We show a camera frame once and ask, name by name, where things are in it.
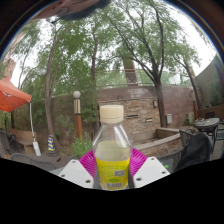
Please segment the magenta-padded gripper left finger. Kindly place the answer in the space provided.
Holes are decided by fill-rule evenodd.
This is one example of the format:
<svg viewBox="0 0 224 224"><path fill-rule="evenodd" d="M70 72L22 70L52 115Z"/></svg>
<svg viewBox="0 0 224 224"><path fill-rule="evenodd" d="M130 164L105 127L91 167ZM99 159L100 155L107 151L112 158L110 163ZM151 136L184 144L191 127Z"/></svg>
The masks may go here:
<svg viewBox="0 0 224 224"><path fill-rule="evenodd" d="M78 186L92 189L97 166L93 151L90 150L79 160L71 159L59 176Z"/></svg>

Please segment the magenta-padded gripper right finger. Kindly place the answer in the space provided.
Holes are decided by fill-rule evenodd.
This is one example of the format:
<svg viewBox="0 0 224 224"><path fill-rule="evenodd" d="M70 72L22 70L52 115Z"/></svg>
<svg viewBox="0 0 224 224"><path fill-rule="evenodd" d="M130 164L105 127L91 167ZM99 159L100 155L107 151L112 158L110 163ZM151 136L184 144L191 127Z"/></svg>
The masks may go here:
<svg viewBox="0 0 224 224"><path fill-rule="evenodd" d="M147 157L139 150L133 149L130 157L128 176L130 189L144 187L169 174L170 172L156 157Z"/></svg>

